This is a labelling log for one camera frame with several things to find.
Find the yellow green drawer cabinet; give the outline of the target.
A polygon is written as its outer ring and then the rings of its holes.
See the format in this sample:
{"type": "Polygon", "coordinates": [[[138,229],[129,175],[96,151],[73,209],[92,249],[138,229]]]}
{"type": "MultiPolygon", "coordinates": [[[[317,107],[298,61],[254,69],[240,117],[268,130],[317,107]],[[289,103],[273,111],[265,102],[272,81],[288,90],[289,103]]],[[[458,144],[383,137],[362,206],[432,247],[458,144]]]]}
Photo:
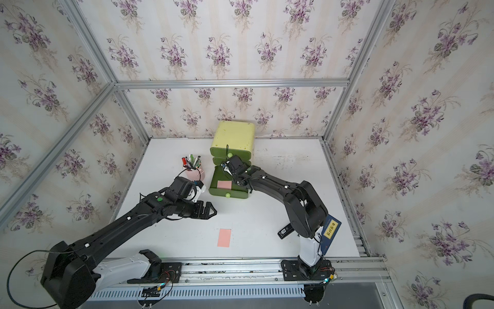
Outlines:
{"type": "MultiPolygon", "coordinates": [[[[211,147],[231,147],[235,149],[248,149],[252,152],[254,150],[255,139],[255,126],[250,122],[238,122],[238,121],[220,121],[214,135],[211,147]]],[[[220,160],[212,157],[213,164],[219,166],[221,163],[226,162],[229,158],[220,160]]]]}

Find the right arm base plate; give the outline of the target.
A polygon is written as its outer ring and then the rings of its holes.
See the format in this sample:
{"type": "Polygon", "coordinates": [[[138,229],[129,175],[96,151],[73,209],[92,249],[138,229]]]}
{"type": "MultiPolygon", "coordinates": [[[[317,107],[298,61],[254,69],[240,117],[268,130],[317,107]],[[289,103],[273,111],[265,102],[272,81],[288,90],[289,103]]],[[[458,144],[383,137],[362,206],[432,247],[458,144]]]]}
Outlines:
{"type": "Polygon", "coordinates": [[[284,281],[329,282],[337,277],[335,268],[325,259],[319,260],[314,266],[305,264],[301,259],[282,260],[280,267],[284,281]]]}

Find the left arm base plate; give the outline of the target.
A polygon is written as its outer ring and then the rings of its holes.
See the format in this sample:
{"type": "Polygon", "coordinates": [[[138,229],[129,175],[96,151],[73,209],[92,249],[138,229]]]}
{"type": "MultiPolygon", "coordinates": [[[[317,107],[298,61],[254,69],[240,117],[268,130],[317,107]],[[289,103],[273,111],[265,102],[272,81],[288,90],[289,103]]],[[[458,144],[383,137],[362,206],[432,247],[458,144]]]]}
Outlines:
{"type": "Polygon", "coordinates": [[[165,283],[166,281],[178,283],[181,276],[183,264],[179,262],[162,263],[150,266],[150,269],[141,278],[127,280],[127,284],[165,283]]]}

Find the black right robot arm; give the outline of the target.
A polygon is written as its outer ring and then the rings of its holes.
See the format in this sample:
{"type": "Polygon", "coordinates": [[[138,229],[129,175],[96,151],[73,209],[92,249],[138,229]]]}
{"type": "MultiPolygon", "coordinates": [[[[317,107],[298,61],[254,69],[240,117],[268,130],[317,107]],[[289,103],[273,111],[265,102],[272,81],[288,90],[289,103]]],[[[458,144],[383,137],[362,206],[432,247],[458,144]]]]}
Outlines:
{"type": "Polygon", "coordinates": [[[314,187],[307,181],[294,183],[272,176],[258,166],[248,165],[237,155],[222,162],[221,168],[234,184],[249,192],[267,194],[284,205],[289,224],[278,232],[278,237],[284,239],[297,233],[301,241],[298,260],[306,267],[316,267],[324,255],[320,233],[328,210],[314,187]]]}

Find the green drawer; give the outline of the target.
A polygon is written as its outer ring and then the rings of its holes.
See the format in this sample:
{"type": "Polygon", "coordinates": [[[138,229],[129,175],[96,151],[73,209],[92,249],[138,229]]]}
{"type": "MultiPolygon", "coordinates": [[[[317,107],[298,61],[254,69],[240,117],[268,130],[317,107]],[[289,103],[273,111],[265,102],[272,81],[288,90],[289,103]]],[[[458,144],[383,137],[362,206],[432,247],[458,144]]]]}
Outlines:
{"type": "Polygon", "coordinates": [[[217,159],[224,160],[225,158],[238,156],[242,161],[249,161],[252,158],[252,152],[248,149],[235,149],[231,147],[211,147],[210,154],[217,159]]]}
{"type": "Polygon", "coordinates": [[[230,174],[225,172],[221,166],[216,166],[209,188],[212,196],[224,198],[247,199],[248,190],[237,185],[230,174]]]}

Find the pink sticky pad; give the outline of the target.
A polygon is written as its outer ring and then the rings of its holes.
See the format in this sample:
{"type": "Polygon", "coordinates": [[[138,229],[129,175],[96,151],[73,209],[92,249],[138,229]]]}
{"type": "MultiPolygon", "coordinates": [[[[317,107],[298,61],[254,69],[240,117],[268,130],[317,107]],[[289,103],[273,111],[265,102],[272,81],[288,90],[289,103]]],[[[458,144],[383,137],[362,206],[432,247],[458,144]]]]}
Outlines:
{"type": "Polygon", "coordinates": [[[232,181],[231,180],[218,180],[217,188],[222,190],[231,190],[232,189],[232,181]]]}
{"type": "Polygon", "coordinates": [[[220,229],[217,246],[223,248],[230,247],[232,230],[231,229],[220,229]]]}

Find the green bottom drawer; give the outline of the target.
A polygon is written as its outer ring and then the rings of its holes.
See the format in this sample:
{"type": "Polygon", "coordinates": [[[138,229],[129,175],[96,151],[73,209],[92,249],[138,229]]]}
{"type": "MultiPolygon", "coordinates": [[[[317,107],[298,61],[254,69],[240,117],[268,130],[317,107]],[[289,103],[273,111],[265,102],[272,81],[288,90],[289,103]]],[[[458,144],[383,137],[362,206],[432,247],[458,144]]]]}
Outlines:
{"type": "Polygon", "coordinates": [[[209,188],[212,196],[224,198],[247,199],[248,190],[237,185],[230,174],[225,172],[221,166],[216,166],[209,188]]]}

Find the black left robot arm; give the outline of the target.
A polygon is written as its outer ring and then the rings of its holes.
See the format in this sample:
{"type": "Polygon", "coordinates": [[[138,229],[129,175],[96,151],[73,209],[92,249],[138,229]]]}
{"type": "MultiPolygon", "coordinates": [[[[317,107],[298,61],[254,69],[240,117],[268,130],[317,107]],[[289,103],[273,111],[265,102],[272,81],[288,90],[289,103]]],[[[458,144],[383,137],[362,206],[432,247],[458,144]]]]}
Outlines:
{"type": "Polygon", "coordinates": [[[169,219],[208,220],[217,211],[211,202],[198,199],[202,185],[177,176],[173,183],[148,194],[109,225],[70,245],[60,242],[50,249],[41,285],[59,308],[78,308],[101,289],[129,279],[159,279],[161,260],[150,250],[112,262],[105,258],[140,231],[169,219]]]}

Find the green top drawer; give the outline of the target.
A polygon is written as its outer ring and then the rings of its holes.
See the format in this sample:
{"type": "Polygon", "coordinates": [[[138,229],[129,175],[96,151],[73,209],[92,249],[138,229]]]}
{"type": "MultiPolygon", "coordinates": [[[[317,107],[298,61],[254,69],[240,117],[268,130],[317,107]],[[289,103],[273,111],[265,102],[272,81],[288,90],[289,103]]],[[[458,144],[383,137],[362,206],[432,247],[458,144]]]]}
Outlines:
{"type": "Polygon", "coordinates": [[[211,147],[210,154],[217,159],[224,160],[225,158],[238,156],[242,161],[249,161],[252,158],[252,152],[248,149],[235,149],[231,147],[211,147]]]}

